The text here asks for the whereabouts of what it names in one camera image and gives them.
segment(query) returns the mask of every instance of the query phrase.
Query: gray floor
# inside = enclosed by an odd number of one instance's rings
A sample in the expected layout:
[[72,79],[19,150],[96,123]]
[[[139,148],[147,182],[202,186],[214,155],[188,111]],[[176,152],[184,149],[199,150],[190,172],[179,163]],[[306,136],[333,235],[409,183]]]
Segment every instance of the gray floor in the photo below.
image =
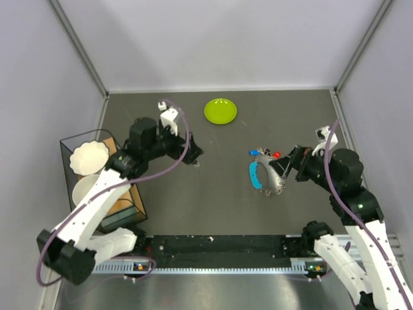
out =
[[[315,130],[333,124],[336,113],[326,90],[262,92],[193,92],[111,95],[103,128],[119,140],[128,137],[133,120],[159,118],[157,102],[170,98],[185,112],[196,143],[205,153],[198,168],[180,165],[170,174],[139,185],[149,220],[149,234],[295,234],[312,220],[327,222],[343,233],[328,203],[328,194],[311,182],[290,176],[284,193],[266,197],[250,182],[249,150],[266,147],[288,153],[295,144],[315,146]],[[228,98],[238,108],[228,125],[213,125],[205,104]],[[344,146],[338,134],[339,146]],[[162,158],[148,174],[172,164]]]
[[[180,165],[169,175],[139,185],[149,220],[149,234],[295,234],[311,220],[325,221],[337,233],[343,228],[328,194],[293,177],[281,196],[266,197],[250,184],[250,149],[268,147],[286,154],[295,144],[315,146],[315,130],[333,124],[336,114],[328,91],[217,92],[112,95],[103,128],[119,141],[140,116],[159,117],[161,97],[185,111],[197,144],[205,150],[200,166]],[[217,126],[203,116],[206,102],[232,99],[234,122]],[[340,146],[344,146],[341,133]],[[154,161],[148,173],[172,164]],[[63,284],[70,300],[89,292],[105,276],[92,276],[79,287]],[[55,310],[350,310],[344,286],[332,275],[321,284],[298,282],[281,275],[152,276],[132,285],[105,282],[86,298],[69,304],[60,292]]]

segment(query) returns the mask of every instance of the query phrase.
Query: white bowl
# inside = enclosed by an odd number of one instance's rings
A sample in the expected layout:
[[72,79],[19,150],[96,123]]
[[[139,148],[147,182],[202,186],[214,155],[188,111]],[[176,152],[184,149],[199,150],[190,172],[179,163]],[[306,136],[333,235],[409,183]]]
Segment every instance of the white bowl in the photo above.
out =
[[98,178],[98,174],[91,174],[89,176],[85,176],[76,183],[72,192],[72,200],[75,205],[79,205],[93,185],[95,185]]
[[85,142],[70,156],[70,168],[80,176],[89,176],[103,169],[109,159],[109,148],[103,142]]

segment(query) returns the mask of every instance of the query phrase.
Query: wall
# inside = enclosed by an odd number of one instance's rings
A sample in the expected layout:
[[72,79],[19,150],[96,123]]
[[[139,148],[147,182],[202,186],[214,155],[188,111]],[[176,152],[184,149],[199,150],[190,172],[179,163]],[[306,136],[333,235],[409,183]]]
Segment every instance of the wall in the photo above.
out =
[[381,2],[60,0],[126,92],[335,86]]
[[68,214],[59,139],[96,127],[102,97],[45,0],[0,2],[0,301],[35,309],[36,236]]
[[394,1],[340,95],[390,231],[413,266],[413,2]]

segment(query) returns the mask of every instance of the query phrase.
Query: green plate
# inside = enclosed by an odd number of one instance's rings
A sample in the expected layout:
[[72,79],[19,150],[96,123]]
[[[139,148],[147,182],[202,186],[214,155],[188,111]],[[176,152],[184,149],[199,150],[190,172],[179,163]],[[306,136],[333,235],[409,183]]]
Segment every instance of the green plate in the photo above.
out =
[[229,99],[217,98],[205,105],[204,115],[211,123],[228,124],[237,116],[237,106]]

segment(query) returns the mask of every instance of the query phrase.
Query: blue object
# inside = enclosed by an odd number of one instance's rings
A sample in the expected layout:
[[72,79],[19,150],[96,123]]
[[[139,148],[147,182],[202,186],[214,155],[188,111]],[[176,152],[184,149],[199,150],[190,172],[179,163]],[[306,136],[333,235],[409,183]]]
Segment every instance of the blue object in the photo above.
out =
[[251,178],[252,186],[254,186],[256,189],[262,189],[263,185],[258,181],[258,178],[257,178],[257,167],[258,167],[258,163],[250,164],[250,178]]
[[250,150],[250,155],[251,156],[258,156],[259,152],[257,150]]

